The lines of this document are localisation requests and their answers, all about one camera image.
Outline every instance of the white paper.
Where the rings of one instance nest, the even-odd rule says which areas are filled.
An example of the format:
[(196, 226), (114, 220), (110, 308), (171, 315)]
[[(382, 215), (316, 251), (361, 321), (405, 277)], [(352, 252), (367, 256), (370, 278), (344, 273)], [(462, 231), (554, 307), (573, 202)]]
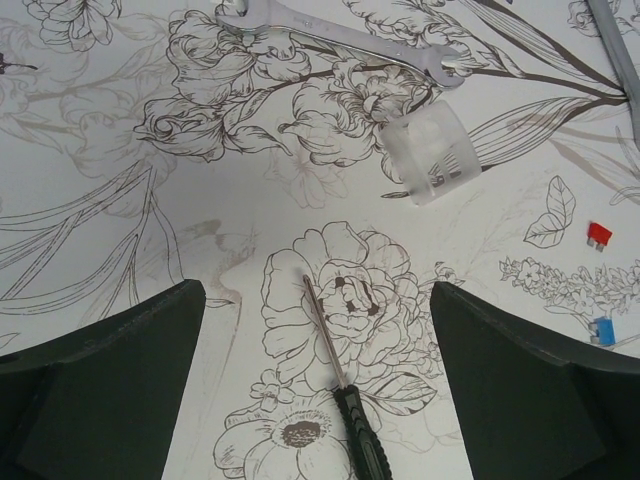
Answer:
[[(286, 2), (450, 44), (467, 78), (447, 92), (303, 36), (230, 34), (204, 0), (75, 3), (0, 6), (0, 353), (201, 280), (165, 479), (349, 477), (302, 272), (399, 480), (471, 478), (434, 281), (585, 342), (611, 315), (614, 350), (640, 354), (640, 154), (583, 2)], [(637, 12), (614, 3), (636, 58)], [(436, 99), (486, 171), (417, 208), (379, 131)], [(614, 232), (602, 253), (591, 221)]]

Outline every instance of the black plastic part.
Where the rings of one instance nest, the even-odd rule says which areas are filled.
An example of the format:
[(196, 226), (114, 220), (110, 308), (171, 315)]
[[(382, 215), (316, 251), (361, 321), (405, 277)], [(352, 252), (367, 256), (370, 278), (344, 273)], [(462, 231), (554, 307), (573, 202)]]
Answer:
[(333, 396), (347, 428), (349, 449), (358, 480), (392, 480), (389, 461), (364, 414), (358, 387), (349, 385), (336, 390)]
[(476, 480), (640, 478), (640, 360), (449, 283), (431, 313)]
[(0, 479), (159, 480), (205, 301), (184, 281), (0, 357)]

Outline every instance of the flower illustration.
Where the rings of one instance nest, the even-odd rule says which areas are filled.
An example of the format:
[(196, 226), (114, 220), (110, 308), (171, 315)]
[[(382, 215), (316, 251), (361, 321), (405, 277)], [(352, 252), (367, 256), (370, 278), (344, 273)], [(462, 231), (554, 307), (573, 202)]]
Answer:
[[(609, 0), (609, 7), (611, 8), (614, 16), (619, 13), (620, 4), (621, 0)], [(636, 16), (632, 16), (631, 21), (635, 21), (635, 17)], [(593, 15), (591, 14), (589, 5), (584, 0), (577, 0), (569, 4), (568, 23), (572, 28), (575, 28), (582, 35), (586, 35), (587, 37), (600, 36), (600, 31), (595, 24), (595, 20), (593, 19)], [(616, 16), (616, 23), (622, 35), (631, 31), (635, 31), (636, 33), (638, 33), (638, 31), (622, 17)]]
[(62, 99), (62, 117), (81, 138), (78, 146), (68, 148), (80, 173), (111, 179), (135, 165), (136, 171), (153, 168), (155, 185), (164, 183), (177, 166), (176, 157), (134, 134), (142, 105), (131, 95), (104, 88), (81, 89)]
[(260, 382), (251, 385), (251, 398), (260, 400), (260, 408), (266, 412), (273, 412), (278, 403), (292, 403), (294, 393), (288, 387), (291, 382), (285, 384), (278, 380), (275, 370), (265, 370), (260, 377)]
[(198, 156), (207, 162), (224, 155), (220, 107), (196, 105), (177, 96), (151, 100), (144, 110), (144, 123), (134, 130), (162, 152)]
[[(347, 186), (337, 167), (314, 164), (309, 151), (300, 144), (297, 136), (285, 134), (282, 137), (291, 154), (283, 149), (271, 150), (271, 162), (265, 178), (281, 184), (302, 208), (323, 208), (329, 197), (347, 196)], [(305, 138), (320, 142), (320, 139), (314, 140), (310, 136)]]
[(40, 38), (47, 45), (87, 51), (96, 42), (108, 45), (113, 30), (107, 18), (122, 12), (121, 0), (22, 0), (29, 14), (42, 22)]
[(526, 288), (531, 288), (534, 283), (540, 280), (540, 265), (533, 262), (533, 259), (527, 259), (522, 262), (522, 269), (518, 273), (518, 280), (524, 284)]
[[(343, 2), (354, 15), (364, 19), (369, 31), (376, 32), (381, 37), (418, 48), (444, 44), (456, 49), (460, 53), (453, 67), (456, 75), (468, 77), (473, 69), (489, 65), (483, 58), (489, 53), (489, 46), (479, 41), (451, 15), (433, 8), (445, 6), (445, 0), (407, 2), (403, 5), (404, 8), (397, 8), (393, 2), (381, 4), (376, 0)], [(478, 44), (481, 51), (474, 52), (465, 42)]]
[(438, 280), (439, 282), (449, 282), (458, 286), (464, 283), (463, 280), (460, 280), (458, 278), (455, 270), (451, 267), (445, 266), (444, 262), (436, 263), (435, 272), (436, 272), (436, 280)]
[(627, 275), (627, 282), (631, 285), (632, 295), (640, 295), (640, 260), (636, 260), (636, 264), (631, 267)]
[[(333, 77), (308, 80), (294, 98), (296, 120), (280, 126), (298, 136), (315, 164), (348, 167), (382, 152), (380, 130), (429, 95), (428, 86), (399, 67), (365, 76), (359, 73), (363, 65), (357, 59), (339, 61)], [(391, 171), (384, 165), (383, 170)]]
[[(61, 92), (86, 70), (84, 55), (51, 55), (43, 48), (34, 29), (13, 20), (2, 20), (0, 45), (3, 47), (4, 65), (32, 67), (14, 67), (0, 75), (0, 117), (24, 113), (29, 106), (28, 95)], [(41, 71), (47, 72), (46, 78), (39, 73)]]
[(348, 480), (344, 424), (330, 392), (296, 396), (272, 412), (242, 410), (225, 420), (215, 445), (216, 466), (227, 478)]
[[(578, 272), (570, 277), (531, 258), (522, 262), (507, 258), (500, 262), (500, 270), (503, 281), (511, 278), (514, 287), (522, 287), (528, 293), (538, 295), (552, 313), (589, 317), (595, 314), (597, 307), (610, 317), (614, 312), (624, 314), (632, 303), (640, 301), (640, 260), (636, 260), (629, 270), (603, 265), (595, 269), (594, 275), (585, 267), (579, 267)], [(525, 283), (529, 274), (533, 275), (530, 288)]]
[(309, 57), (296, 50), (287, 32), (236, 35), (199, 11), (173, 22), (170, 32), (167, 55), (178, 69), (173, 85), (199, 105), (251, 95), (254, 75), (297, 81), (311, 71)]
[(427, 351), (432, 337), (425, 326), (427, 295), (409, 267), (407, 252), (389, 237), (356, 233), (346, 222), (307, 230), (292, 249), (271, 255), (262, 288), (269, 328), (263, 343), (278, 360), (280, 379), (304, 373), (312, 389), (326, 388), (329, 358), (302, 273), (313, 281), (336, 351), (356, 383), (382, 378), (394, 365), (415, 365), (426, 355), (416, 348)]
[(576, 313), (580, 315), (583, 313), (587, 315), (593, 314), (593, 304), (595, 300), (589, 296), (586, 288), (580, 289), (579, 292), (573, 292), (571, 298), (573, 298), (576, 304), (574, 307)]

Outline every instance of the red fuse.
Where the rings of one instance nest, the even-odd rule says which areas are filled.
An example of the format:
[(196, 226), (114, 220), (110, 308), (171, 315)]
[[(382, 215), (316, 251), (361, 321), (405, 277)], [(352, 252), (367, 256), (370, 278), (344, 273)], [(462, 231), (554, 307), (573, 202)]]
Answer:
[(591, 222), (589, 224), (589, 232), (587, 233), (587, 245), (593, 247), (595, 244), (596, 250), (601, 252), (604, 250), (604, 247), (608, 245), (611, 235), (613, 235), (613, 232), (607, 230), (599, 223)]

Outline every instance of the wrench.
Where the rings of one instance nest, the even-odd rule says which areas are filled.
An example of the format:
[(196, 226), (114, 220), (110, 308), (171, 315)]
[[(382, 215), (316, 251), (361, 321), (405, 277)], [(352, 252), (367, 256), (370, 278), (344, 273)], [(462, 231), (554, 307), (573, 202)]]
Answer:
[(440, 86), (453, 88), (462, 85), (464, 78), (450, 76), (442, 69), (442, 60), (456, 59), (460, 54), (451, 47), (432, 45), (414, 48), (385, 40), (360, 30), (344, 27), (304, 13), (296, 12), (277, 0), (248, 0), (244, 16), (216, 13), (219, 23), (235, 31), (261, 33), (269, 28), (281, 28), (358, 50), (373, 55), (414, 72), (433, 78)]

